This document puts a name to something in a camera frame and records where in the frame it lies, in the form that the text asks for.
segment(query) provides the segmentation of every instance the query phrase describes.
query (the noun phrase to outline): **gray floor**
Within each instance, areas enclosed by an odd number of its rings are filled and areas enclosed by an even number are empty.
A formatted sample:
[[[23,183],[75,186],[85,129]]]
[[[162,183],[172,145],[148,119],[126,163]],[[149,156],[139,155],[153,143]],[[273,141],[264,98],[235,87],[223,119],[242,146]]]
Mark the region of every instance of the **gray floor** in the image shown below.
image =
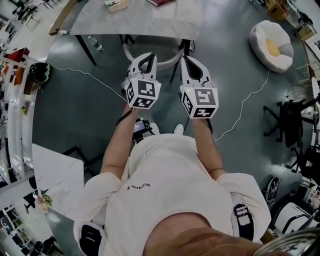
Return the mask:
[[[77,4],[63,25],[70,29],[84,1]],[[241,102],[250,92],[258,91],[267,78],[268,70],[253,54],[248,35],[252,27],[262,20],[272,20],[262,6],[247,0],[203,0],[204,19],[192,55],[206,65],[212,81],[218,88],[219,110],[211,123],[213,136],[218,138],[238,119]],[[235,128],[217,142],[224,167],[230,173],[251,174],[263,188],[271,176],[283,179],[278,197],[298,188],[301,176],[284,167],[293,157],[284,143],[276,142],[275,134],[265,138],[263,132],[275,125],[275,120],[264,113],[267,105],[278,112],[276,103],[299,80],[296,68],[308,62],[303,44],[294,37],[294,29],[286,21],[281,26],[290,35],[294,48],[293,65],[284,74],[270,72],[268,83],[259,94],[252,95],[243,106],[241,120]],[[120,92],[129,61],[126,59],[117,35],[97,35],[103,52],[91,52],[98,64],[94,67],[77,39],[72,35],[57,38],[48,59],[61,69],[80,69]],[[169,83],[172,69],[158,72],[162,83],[158,101],[141,116],[156,122],[161,133],[172,133],[188,117],[179,102],[180,73]],[[88,75],[72,71],[53,70],[51,81],[37,95],[33,123],[33,143],[63,152],[79,145],[90,159],[101,154],[113,134],[115,123],[121,116],[124,101],[111,90]],[[312,126],[304,124],[303,142],[311,142]],[[193,136],[191,124],[185,135]],[[99,172],[99,163],[93,167]],[[53,232],[61,247],[68,247],[64,228],[56,225]],[[66,252],[75,255],[72,250]]]

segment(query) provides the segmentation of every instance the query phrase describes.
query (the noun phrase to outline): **white bean bag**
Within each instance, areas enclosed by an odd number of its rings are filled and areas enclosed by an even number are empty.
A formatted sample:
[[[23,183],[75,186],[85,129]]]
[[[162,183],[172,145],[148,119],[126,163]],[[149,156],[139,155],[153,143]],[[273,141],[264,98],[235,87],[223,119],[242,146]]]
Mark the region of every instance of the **white bean bag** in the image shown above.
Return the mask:
[[[284,73],[291,67],[294,49],[279,24],[268,20],[258,23],[251,30],[249,41],[255,55],[271,71]]]

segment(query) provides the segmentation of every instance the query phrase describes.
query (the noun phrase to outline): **white t-shirt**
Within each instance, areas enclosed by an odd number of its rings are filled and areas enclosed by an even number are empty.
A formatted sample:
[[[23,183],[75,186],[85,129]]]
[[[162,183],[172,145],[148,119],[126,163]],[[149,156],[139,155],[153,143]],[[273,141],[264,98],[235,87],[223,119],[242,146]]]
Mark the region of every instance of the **white t-shirt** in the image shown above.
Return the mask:
[[[202,215],[213,229],[232,236],[233,192],[240,194],[252,214],[254,241],[262,237],[271,221],[255,179],[228,173],[213,180],[191,137],[162,134],[145,138],[133,148],[126,174],[130,178],[123,182],[112,173],[103,173],[84,187],[74,236],[79,242],[81,223],[91,221],[106,207],[104,255],[141,256],[155,226],[177,213]]]

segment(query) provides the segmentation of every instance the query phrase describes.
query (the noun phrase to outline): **clear plastic container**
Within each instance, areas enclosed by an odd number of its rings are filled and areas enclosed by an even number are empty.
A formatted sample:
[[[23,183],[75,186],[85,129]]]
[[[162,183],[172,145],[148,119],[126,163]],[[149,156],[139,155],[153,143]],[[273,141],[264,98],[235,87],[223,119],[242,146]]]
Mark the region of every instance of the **clear plastic container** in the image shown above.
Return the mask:
[[[88,40],[89,40],[90,44],[91,44],[97,51],[103,50],[103,47],[102,47],[101,43],[99,43],[98,40],[95,39],[92,35],[89,35],[89,36],[88,36]]]

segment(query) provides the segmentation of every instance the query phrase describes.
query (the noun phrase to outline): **white shoe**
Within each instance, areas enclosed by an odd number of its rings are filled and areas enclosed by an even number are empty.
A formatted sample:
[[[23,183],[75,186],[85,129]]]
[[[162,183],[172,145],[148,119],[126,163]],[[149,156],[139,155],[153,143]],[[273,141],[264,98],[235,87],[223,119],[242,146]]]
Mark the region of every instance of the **white shoe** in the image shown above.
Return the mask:
[[[175,134],[175,135],[184,135],[184,131],[185,131],[184,126],[181,123],[179,123],[175,127],[173,134]]]
[[[150,123],[150,128],[152,128],[154,135],[160,135],[159,127],[155,122]]]

